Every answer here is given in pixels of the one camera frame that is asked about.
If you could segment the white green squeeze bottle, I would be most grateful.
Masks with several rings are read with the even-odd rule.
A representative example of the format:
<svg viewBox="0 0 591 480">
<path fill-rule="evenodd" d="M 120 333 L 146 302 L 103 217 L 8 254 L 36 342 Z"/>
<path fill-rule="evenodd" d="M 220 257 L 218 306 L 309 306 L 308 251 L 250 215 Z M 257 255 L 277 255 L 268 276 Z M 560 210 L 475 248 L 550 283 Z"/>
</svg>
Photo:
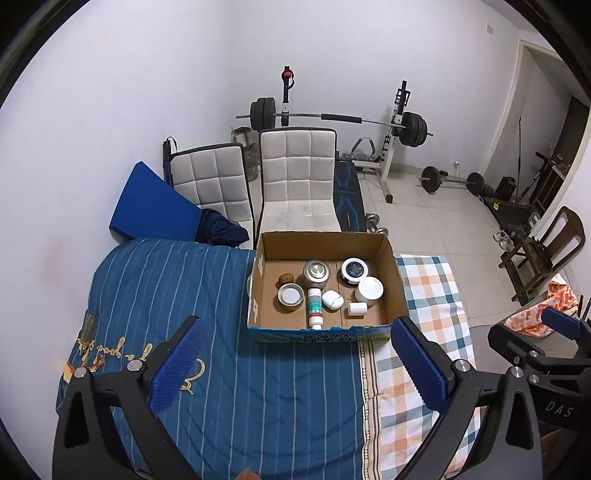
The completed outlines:
<svg viewBox="0 0 591 480">
<path fill-rule="evenodd" d="M 310 288 L 307 292 L 308 327 L 312 330 L 322 330 L 324 315 L 322 315 L 322 290 Z"/>
</svg>

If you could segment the plaid checked blanket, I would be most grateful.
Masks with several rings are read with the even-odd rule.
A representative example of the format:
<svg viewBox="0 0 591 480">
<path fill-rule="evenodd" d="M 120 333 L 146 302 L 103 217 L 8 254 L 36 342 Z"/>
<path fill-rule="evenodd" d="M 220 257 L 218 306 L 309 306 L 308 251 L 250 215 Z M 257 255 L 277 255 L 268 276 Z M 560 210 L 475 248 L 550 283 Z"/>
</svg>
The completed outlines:
<svg viewBox="0 0 591 480">
<path fill-rule="evenodd" d="M 451 265 L 442 256 L 397 254 L 410 326 L 394 321 L 386 338 L 362 342 L 363 478 L 394 479 L 435 426 L 450 380 L 429 358 L 431 341 L 451 360 L 475 362 L 468 319 Z"/>
</svg>

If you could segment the barbell on rack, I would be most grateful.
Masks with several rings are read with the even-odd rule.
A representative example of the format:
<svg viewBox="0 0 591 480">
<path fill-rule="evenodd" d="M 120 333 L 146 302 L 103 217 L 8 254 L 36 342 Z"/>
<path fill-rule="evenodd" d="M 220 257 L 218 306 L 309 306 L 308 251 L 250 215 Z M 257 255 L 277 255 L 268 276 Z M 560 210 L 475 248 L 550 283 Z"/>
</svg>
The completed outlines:
<svg viewBox="0 0 591 480">
<path fill-rule="evenodd" d="M 404 112 L 401 120 L 383 122 L 365 119 L 359 116 L 335 113 L 294 113 L 290 111 L 276 112 L 276 102 L 273 97 L 260 97 L 250 105 L 249 114 L 237 115 L 238 120 L 249 120 L 250 128 L 256 131 L 273 129 L 276 119 L 290 121 L 291 118 L 318 119 L 321 121 L 349 123 L 355 125 L 377 125 L 388 127 L 392 134 L 407 147 L 422 146 L 428 137 L 434 134 L 429 131 L 426 120 L 419 114 Z"/>
</svg>

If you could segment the white earbud case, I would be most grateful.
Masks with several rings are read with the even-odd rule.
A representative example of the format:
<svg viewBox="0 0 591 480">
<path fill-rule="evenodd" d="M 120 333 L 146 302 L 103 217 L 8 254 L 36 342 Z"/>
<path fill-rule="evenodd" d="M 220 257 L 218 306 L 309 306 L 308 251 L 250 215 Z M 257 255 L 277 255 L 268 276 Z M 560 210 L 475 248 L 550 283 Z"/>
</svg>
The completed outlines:
<svg viewBox="0 0 591 480">
<path fill-rule="evenodd" d="M 329 311 L 338 311 L 344 305 L 345 299 L 335 290 L 327 290 L 322 294 L 322 305 Z"/>
</svg>

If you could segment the brown walnut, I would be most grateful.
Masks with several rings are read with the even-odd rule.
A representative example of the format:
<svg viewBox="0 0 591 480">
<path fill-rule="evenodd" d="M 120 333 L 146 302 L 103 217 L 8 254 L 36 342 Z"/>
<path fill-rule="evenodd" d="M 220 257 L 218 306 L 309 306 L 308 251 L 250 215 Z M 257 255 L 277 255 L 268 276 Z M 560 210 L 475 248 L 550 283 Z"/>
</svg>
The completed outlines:
<svg viewBox="0 0 591 480">
<path fill-rule="evenodd" d="M 279 279 L 277 279 L 277 284 L 280 286 L 286 285 L 288 283 L 294 283 L 294 275 L 290 273 L 281 274 Z"/>
</svg>

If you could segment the silver round tin lid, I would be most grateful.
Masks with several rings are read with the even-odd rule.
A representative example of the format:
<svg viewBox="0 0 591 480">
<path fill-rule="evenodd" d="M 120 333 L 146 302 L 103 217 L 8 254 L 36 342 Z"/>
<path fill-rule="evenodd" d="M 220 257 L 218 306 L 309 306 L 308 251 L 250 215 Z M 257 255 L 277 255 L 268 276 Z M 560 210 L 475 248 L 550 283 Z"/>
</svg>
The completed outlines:
<svg viewBox="0 0 591 480">
<path fill-rule="evenodd" d="M 297 309 L 304 303 L 304 289 L 297 283 L 285 283 L 277 290 L 280 305 L 287 309 Z"/>
</svg>

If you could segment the silver metal tin can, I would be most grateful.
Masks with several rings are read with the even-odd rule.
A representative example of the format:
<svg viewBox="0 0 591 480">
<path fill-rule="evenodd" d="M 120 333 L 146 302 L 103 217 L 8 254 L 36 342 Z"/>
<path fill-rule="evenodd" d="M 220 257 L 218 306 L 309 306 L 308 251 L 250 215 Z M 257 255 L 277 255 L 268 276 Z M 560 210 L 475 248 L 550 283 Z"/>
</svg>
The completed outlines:
<svg viewBox="0 0 591 480">
<path fill-rule="evenodd" d="M 331 277 L 331 270 L 325 261 L 310 260 L 304 264 L 303 277 L 308 288 L 324 289 Z"/>
</svg>

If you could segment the white round cream jar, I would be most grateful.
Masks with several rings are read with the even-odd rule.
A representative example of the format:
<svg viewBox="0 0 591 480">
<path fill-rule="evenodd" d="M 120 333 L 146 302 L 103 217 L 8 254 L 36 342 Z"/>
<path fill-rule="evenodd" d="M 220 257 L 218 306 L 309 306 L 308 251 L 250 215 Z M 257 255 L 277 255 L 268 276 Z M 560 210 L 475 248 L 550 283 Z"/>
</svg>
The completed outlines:
<svg viewBox="0 0 591 480">
<path fill-rule="evenodd" d="M 356 301 L 375 305 L 384 295 L 385 288 L 380 279 L 373 276 L 363 277 L 356 287 Z"/>
</svg>

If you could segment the orange patterned cloth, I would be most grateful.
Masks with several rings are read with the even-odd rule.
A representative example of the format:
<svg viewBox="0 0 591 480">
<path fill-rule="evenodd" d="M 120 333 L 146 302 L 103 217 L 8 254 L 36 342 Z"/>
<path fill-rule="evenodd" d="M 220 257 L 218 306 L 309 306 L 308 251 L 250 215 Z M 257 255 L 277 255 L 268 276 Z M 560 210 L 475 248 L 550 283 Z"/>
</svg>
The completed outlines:
<svg viewBox="0 0 591 480">
<path fill-rule="evenodd" d="M 546 338 L 554 330 L 542 323 L 541 315 L 547 308 L 559 312 L 574 314 L 579 306 L 579 299 L 568 282 L 560 273 L 556 274 L 547 286 L 547 296 L 543 301 L 511 315 L 504 325 L 513 332 L 533 338 Z"/>
</svg>

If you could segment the round white black jar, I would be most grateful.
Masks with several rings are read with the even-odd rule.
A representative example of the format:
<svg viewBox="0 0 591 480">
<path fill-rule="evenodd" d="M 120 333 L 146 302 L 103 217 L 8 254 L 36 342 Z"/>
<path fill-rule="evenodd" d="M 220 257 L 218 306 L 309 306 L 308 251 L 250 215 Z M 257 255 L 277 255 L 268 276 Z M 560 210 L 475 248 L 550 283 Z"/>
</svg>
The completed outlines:
<svg viewBox="0 0 591 480">
<path fill-rule="evenodd" d="M 348 285 L 358 285 L 363 278 L 369 276 L 369 265 L 360 258 L 346 259 L 339 270 L 342 281 Z"/>
</svg>

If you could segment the right white padded chair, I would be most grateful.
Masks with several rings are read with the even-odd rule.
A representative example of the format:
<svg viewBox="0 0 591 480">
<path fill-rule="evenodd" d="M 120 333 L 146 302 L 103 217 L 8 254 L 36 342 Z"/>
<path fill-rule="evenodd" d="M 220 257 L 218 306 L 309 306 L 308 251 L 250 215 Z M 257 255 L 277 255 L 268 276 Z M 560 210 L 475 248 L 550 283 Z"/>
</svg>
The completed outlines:
<svg viewBox="0 0 591 480">
<path fill-rule="evenodd" d="M 262 214 L 259 231 L 339 232 L 335 213 L 337 132 L 286 127 L 259 134 Z"/>
</svg>

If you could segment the blue striped bed sheet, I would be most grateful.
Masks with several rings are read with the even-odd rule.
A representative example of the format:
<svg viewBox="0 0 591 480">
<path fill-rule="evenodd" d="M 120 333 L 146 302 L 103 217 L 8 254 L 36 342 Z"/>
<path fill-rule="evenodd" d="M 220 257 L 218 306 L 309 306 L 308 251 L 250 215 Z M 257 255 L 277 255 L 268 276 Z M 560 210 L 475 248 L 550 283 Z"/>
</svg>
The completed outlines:
<svg viewBox="0 0 591 480">
<path fill-rule="evenodd" d="M 138 239 L 96 270 L 84 331 L 61 383 L 56 479 L 358 479 L 359 349 L 262 343 L 247 329 L 249 250 Z M 147 360 L 197 316 L 205 343 L 165 411 L 148 405 Z"/>
</svg>

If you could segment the left white padded chair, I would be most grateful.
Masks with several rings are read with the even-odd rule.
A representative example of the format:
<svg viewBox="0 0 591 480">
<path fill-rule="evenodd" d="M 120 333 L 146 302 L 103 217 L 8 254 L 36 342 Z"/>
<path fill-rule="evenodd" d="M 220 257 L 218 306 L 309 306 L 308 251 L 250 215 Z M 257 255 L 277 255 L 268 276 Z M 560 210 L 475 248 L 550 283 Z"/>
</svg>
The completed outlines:
<svg viewBox="0 0 591 480">
<path fill-rule="evenodd" d="M 172 153 L 167 139 L 162 155 L 165 182 L 197 207 L 215 210 L 245 228 L 249 241 L 240 248 L 252 249 L 256 222 L 242 145 L 214 144 Z"/>
</svg>

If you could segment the chrome dumbbell on floor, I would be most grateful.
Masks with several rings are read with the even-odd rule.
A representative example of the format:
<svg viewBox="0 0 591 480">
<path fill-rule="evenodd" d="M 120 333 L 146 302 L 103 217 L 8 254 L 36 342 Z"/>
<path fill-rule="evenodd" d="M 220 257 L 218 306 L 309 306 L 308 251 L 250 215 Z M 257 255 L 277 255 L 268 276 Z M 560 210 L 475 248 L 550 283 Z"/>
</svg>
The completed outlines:
<svg viewBox="0 0 591 480">
<path fill-rule="evenodd" d="M 366 214 L 366 230 L 372 234 L 382 234 L 388 236 L 389 230 L 380 225 L 381 218 L 377 213 Z"/>
</svg>

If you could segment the dark blue clothing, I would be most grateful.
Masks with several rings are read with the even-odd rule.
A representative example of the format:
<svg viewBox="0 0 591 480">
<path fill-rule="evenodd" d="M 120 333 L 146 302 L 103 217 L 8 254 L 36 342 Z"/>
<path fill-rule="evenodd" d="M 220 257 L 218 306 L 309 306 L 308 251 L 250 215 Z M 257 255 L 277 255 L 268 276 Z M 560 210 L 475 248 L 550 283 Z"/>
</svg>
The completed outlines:
<svg viewBox="0 0 591 480">
<path fill-rule="evenodd" d="M 211 246 L 238 247 L 249 241 L 249 232 L 213 209 L 202 209 L 195 241 Z"/>
</svg>

